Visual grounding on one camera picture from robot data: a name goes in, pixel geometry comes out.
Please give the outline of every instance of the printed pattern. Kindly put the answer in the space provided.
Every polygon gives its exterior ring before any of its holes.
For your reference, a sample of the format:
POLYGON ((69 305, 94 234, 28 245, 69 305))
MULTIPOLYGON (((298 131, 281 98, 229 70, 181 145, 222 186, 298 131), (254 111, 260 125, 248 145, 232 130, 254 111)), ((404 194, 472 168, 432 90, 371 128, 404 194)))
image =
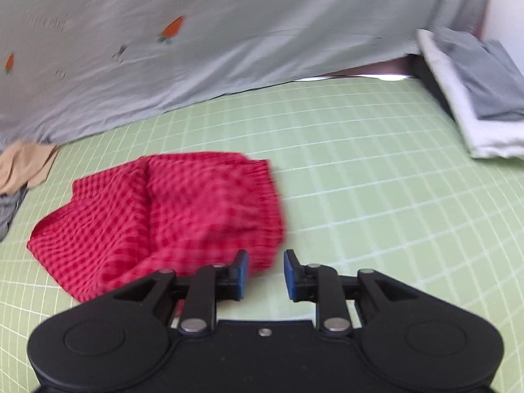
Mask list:
POLYGON ((171 39, 178 34, 180 31, 180 28, 182 28, 182 24, 184 23, 185 16, 180 16, 180 18, 175 19, 172 21, 169 25, 167 25, 162 33, 160 34, 160 38, 158 41, 160 43, 166 41, 168 43, 171 42, 171 39))
MULTIPOLYGON (((471 160, 456 126, 416 80, 291 83, 247 91, 65 146, 0 245, 0 391, 36 386, 27 337, 75 302, 26 249, 71 183, 142 155, 235 151, 271 160, 287 242, 343 274, 373 267, 495 324, 505 359, 494 387, 524 392, 524 162, 471 160)), ((286 293, 281 254, 219 317, 314 317, 286 293)))

